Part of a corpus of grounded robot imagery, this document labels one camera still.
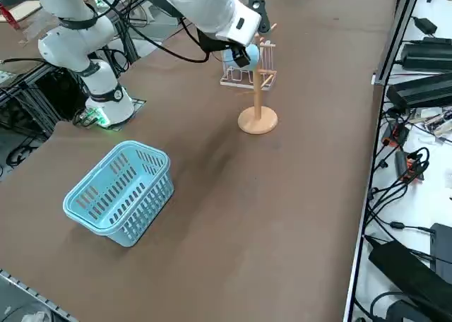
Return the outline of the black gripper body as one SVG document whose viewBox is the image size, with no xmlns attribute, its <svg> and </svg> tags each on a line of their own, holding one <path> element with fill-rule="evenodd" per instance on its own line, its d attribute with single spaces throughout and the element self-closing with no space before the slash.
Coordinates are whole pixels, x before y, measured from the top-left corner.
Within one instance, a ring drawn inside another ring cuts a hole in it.
<svg viewBox="0 0 452 322">
<path fill-rule="evenodd" d="M 226 49 L 231 49 L 234 46 L 232 42 L 215 40 L 212 37 L 209 37 L 204 32 L 200 31 L 199 29 L 197 29 L 197 35 L 199 47 L 205 53 L 220 52 Z"/>
</svg>

